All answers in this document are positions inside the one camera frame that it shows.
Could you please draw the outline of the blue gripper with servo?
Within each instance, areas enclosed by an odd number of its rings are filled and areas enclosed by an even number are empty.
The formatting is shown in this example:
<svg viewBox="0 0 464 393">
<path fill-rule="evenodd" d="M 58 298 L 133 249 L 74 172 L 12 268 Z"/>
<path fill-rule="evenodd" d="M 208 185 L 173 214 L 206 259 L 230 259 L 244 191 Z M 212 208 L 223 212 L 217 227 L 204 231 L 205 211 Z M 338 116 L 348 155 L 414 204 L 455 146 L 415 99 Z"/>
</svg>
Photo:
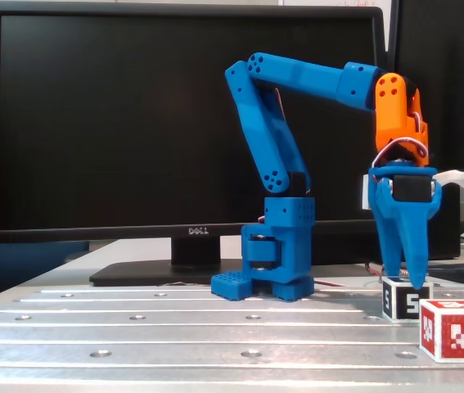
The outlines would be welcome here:
<svg viewBox="0 0 464 393">
<path fill-rule="evenodd" d="M 369 170 L 370 208 L 379 237 L 381 258 L 389 277 L 399 276 L 405 260 L 409 280 L 419 290 L 429 259 L 428 221 L 439 210 L 442 187 L 434 167 L 390 162 Z"/>
</svg>

